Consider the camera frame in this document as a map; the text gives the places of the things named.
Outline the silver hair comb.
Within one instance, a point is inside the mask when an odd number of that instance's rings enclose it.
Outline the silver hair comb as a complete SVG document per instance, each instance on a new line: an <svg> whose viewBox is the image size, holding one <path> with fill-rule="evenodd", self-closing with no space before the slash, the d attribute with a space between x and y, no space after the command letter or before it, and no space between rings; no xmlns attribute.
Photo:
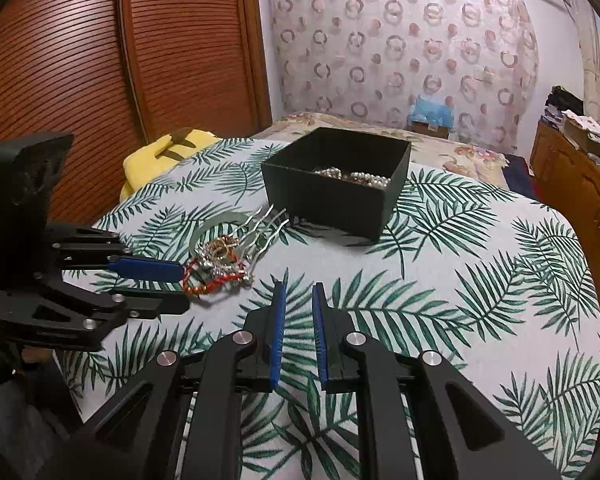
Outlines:
<svg viewBox="0 0 600 480"><path fill-rule="evenodd" d="M288 223L289 217L285 208L261 206L251 211L232 231L237 236L235 249L238 260L247 269L253 269Z"/></svg>

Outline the black jewelry box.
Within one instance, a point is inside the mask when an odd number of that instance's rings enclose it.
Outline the black jewelry box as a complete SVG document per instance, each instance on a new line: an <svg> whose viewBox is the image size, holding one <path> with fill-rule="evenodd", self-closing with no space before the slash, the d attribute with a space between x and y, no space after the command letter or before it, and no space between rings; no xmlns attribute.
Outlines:
<svg viewBox="0 0 600 480"><path fill-rule="evenodd" d="M294 220L376 242L404 187L412 144L336 128L317 128L265 159L268 202Z"/></svg>

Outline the circle pattern curtain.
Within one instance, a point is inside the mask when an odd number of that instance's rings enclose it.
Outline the circle pattern curtain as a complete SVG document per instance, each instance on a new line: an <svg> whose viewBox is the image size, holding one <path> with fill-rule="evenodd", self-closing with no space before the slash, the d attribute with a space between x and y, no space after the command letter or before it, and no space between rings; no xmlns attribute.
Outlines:
<svg viewBox="0 0 600 480"><path fill-rule="evenodd" d="M458 140L518 148L538 71L524 0L270 0L280 95L314 112L403 128L418 96Z"/></svg>

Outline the pile of folded clothes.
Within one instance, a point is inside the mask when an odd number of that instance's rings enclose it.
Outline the pile of folded clothes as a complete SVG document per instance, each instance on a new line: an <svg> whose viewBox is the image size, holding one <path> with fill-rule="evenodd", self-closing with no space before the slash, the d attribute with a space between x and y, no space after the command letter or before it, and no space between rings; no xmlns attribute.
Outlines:
<svg viewBox="0 0 600 480"><path fill-rule="evenodd" d="M560 131L581 151L600 158L600 124L583 111L581 99L562 86L554 86L546 98L541 120Z"/></svg>

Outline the red beaded jewelry pile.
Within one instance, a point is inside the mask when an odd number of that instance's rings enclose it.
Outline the red beaded jewelry pile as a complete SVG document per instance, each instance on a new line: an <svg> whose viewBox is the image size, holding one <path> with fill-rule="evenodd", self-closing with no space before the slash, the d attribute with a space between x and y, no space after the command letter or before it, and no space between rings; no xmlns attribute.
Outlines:
<svg viewBox="0 0 600 480"><path fill-rule="evenodd" d="M181 289L189 297L209 296L225 286L250 285L251 261L233 234L221 234L193 244L186 262Z"/></svg>

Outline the palm leaf print cloth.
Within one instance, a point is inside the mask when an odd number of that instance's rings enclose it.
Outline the palm leaf print cloth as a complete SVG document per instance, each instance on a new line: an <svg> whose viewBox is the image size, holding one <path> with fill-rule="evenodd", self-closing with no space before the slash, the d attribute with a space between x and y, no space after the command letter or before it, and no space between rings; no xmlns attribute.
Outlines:
<svg viewBox="0 0 600 480"><path fill-rule="evenodd" d="M131 321L102 350L59 359L83 416L163 350L188 356L236 330L287 289L282 377L242 402L246 479L354 479L358 414L350 393L321 389L311 292L389 349L440 352L566 479L580 476L600 431L600 306L576 233L534 200L411 164L377 243L272 217L251 285L189 310Z"/></svg>

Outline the wooden sideboard cabinet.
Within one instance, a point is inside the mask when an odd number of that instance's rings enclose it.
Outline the wooden sideboard cabinet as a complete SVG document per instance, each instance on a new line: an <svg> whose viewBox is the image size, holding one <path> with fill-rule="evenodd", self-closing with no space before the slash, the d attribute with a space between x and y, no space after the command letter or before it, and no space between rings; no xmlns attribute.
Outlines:
<svg viewBox="0 0 600 480"><path fill-rule="evenodd" d="M530 167L540 199L576 231L600 300L600 167L544 122L536 128Z"/></svg>

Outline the wooden louvered wardrobe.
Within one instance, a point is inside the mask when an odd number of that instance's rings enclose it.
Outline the wooden louvered wardrobe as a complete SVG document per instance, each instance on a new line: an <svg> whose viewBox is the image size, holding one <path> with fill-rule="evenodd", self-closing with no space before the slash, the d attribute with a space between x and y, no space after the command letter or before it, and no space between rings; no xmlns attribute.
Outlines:
<svg viewBox="0 0 600 480"><path fill-rule="evenodd" d="M54 220L110 210L125 157L159 136L271 122L259 0L0 0L0 141L74 137Z"/></svg>

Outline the yellow plush toy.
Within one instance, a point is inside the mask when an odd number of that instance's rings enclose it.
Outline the yellow plush toy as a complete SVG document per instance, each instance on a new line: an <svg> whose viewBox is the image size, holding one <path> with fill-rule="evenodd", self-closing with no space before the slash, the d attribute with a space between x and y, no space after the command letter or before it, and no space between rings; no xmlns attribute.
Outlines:
<svg viewBox="0 0 600 480"><path fill-rule="evenodd" d="M123 161L125 182L120 203L179 162L219 141L213 133L189 127L179 128L139 148Z"/></svg>

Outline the blue bag on box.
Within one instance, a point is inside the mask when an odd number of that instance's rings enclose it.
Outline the blue bag on box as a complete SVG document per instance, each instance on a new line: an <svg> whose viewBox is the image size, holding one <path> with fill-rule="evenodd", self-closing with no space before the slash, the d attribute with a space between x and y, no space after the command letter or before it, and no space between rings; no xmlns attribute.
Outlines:
<svg viewBox="0 0 600 480"><path fill-rule="evenodd" d="M407 129L437 139L447 139L454 127L451 107L425 100L418 96L410 107L406 120Z"/></svg>

